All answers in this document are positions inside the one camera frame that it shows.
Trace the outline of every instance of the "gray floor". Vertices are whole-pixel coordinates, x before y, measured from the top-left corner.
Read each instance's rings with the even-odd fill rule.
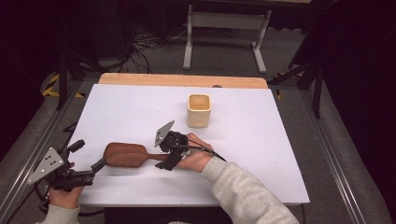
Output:
[[[255,33],[240,31],[234,37],[228,37],[215,31],[197,32],[194,36],[191,69],[182,69],[185,40],[179,38],[159,49],[141,51],[148,59],[150,69],[155,74],[191,74],[210,76],[264,77],[267,80],[277,72],[288,71],[288,64],[304,36],[299,31],[269,29],[264,37],[262,55],[267,67],[266,75],[258,72],[254,56],[249,46]],[[145,64],[142,57],[133,54],[133,58]],[[129,73],[145,73],[146,69],[129,61],[123,66]],[[79,87],[78,92],[87,93],[98,80],[98,74],[90,73]],[[320,105],[321,120],[311,116],[311,109],[304,103],[304,94],[292,87],[295,80],[291,78],[279,89],[281,99],[276,98],[279,113],[284,122],[297,162],[303,172],[304,182],[311,200],[304,206],[306,223],[391,223],[384,200],[361,162],[359,154],[351,141],[347,130],[332,103],[329,93],[322,92]],[[67,138],[63,128],[78,121],[86,98],[74,98],[64,112],[59,125],[50,133],[51,147],[62,147]],[[14,147],[0,163],[0,198],[6,198],[14,181],[21,173],[24,164],[29,160],[37,143],[42,141],[47,125],[56,114],[56,97],[46,97],[45,103],[37,111],[29,126],[23,132]],[[318,134],[318,123],[321,125],[331,144],[337,164],[346,179],[337,179],[337,171],[330,165],[328,151],[323,145],[323,137]],[[354,198],[344,198],[342,187],[349,187]],[[22,198],[31,189],[27,187]],[[363,221],[353,217],[348,209],[348,201],[355,200]],[[39,200],[32,194],[24,203],[10,223],[35,223],[43,215],[37,208]],[[100,208],[83,208],[84,211],[96,211]],[[290,210],[299,220],[303,220],[300,206],[290,206]],[[81,223],[104,223],[103,215],[81,217]]]

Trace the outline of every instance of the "floor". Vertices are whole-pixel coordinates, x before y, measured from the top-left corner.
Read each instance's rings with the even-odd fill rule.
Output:
[[[288,71],[288,64],[304,38],[298,30],[269,29],[264,37],[262,56],[267,67],[265,75],[258,72],[249,46],[255,33],[204,29],[194,33],[191,69],[183,70],[185,33],[175,33],[168,43],[142,41],[121,69],[112,72],[155,74],[185,74],[208,76],[264,77],[271,80],[276,73]],[[148,33],[136,38],[145,39]],[[114,63],[103,60],[102,66]],[[31,186],[25,186],[21,177],[29,174],[38,161],[40,152],[48,147],[61,148],[68,132],[64,129],[78,121],[92,85],[100,74],[87,73],[83,82],[69,82],[69,92],[86,94],[71,97],[63,109],[56,110],[57,97],[47,96],[14,147],[0,163],[0,198],[5,198],[2,211],[12,211],[21,205],[9,223],[35,223],[45,215],[38,209],[40,200]],[[43,90],[53,77],[49,74]],[[351,141],[332,98],[322,90],[320,119],[315,119],[310,108],[311,91],[298,91],[293,77],[278,86],[271,86],[278,111],[285,125],[311,203],[290,206],[290,211],[301,223],[391,223],[384,200],[368,175]],[[84,207],[90,213],[102,208]],[[105,223],[103,214],[81,217],[80,223]]]

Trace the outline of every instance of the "beige cup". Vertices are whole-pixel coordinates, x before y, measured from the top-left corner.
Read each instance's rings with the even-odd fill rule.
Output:
[[[210,97],[206,94],[191,94],[188,99],[187,125],[191,128],[205,128],[209,125]]]

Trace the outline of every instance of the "sweatshirt sleeve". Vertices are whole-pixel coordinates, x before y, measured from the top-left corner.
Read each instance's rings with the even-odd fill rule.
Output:
[[[233,162],[212,158],[202,175],[220,206],[237,223],[298,223],[291,211],[259,179]]]
[[[79,210],[80,206],[74,209],[67,209],[50,204],[46,219],[36,224],[78,224]]]

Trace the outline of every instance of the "right hand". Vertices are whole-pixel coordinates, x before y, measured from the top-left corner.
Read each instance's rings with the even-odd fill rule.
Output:
[[[203,140],[201,140],[197,135],[195,135],[194,133],[188,133],[186,135],[189,140],[189,146],[193,146],[193,147],[200,147],[198,144],[207,147],[211,150],[213,150],[213,147],[204,142]],[[179,168],[183,168],[183,169],[188,169],[188,170],[193,170],[196,171],[198,173],[201,173],[206,164],[210,161],[210,159],[212,159],[213,155],[210,154],[209,152],[204,152],[204,151],[193,151],[190,155],[188,155],[186,158],[184,158],[183,160],[181,160],[178,164],[177,167]]]

